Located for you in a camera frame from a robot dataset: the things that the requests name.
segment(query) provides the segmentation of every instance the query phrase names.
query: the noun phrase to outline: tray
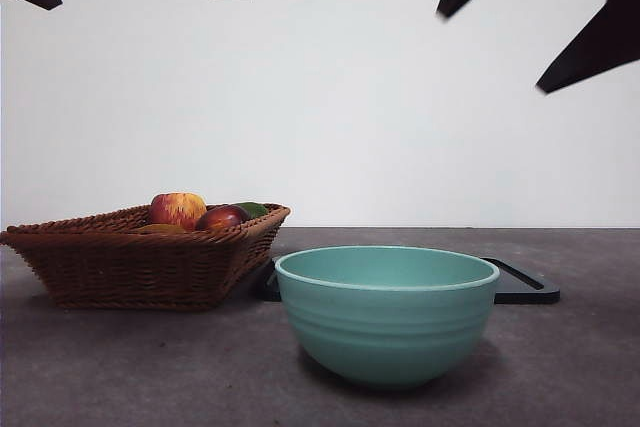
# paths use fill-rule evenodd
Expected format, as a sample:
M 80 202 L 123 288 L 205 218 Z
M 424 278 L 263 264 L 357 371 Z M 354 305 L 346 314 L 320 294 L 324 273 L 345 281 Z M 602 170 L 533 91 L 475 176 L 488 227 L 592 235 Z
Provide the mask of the tray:
M 499 259 L 490 257 L 482 257 L 482 259 L 500 269 L 501 275 L 494 303 L 553 304 L 560 300 L 560 289 L 548 279 Z M 267 302 L 281 301 L 274 259 L 269 259 L 259 268 L 254 293 Z

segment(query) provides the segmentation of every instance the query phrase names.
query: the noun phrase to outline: gray table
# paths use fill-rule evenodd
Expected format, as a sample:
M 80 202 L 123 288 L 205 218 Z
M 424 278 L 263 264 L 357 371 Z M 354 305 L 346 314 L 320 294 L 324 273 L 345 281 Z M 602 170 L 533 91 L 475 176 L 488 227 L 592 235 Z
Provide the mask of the gray table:
M 273 253 L 358 243 L 497 257 L 562 299 L 496 305 L 463 365 L 376 393 L 310 359 L 253 277 L 206 313 L 65 311 L 5 248 L 2 426 L 640 425 L 640 230 L 284 228 Z

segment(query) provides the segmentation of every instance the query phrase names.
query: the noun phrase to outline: red apple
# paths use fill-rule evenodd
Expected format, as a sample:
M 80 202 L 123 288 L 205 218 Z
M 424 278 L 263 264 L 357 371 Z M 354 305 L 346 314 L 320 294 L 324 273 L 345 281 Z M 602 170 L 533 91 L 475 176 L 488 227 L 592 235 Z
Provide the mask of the red apple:
M 191 232 L 206 211 L 207 206 L 199 195 L 180 192 L 158 194 L 149 206 L 149 223 L 179 225 Z
M 221 205 L 205 213 L 196 222 L 196 230 L 219 230 L 249 220 L 249 213 L 238 205 Z

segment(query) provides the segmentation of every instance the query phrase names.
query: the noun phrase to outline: teal bowl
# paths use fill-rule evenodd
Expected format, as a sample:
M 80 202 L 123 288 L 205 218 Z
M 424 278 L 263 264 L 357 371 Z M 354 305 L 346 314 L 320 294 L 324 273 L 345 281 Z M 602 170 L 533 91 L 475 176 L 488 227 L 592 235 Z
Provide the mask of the teal bowl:
M 289 323 L 307 353 L 347 380 L 416 387 L 474 349 L 499 270 L 477 257 L 396 246 L 305 250 L 276 261 Z

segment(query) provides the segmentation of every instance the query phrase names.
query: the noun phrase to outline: woven basket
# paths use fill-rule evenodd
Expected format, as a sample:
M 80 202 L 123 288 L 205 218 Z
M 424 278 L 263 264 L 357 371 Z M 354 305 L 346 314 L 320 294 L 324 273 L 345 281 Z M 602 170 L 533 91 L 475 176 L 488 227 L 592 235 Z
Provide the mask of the woven basket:
M 79 219 L 8 227 L 12 247 L 63 308 L 207 310 L 269 258 L 287 207 L 219 232 L 132 233 L 148 205 Z

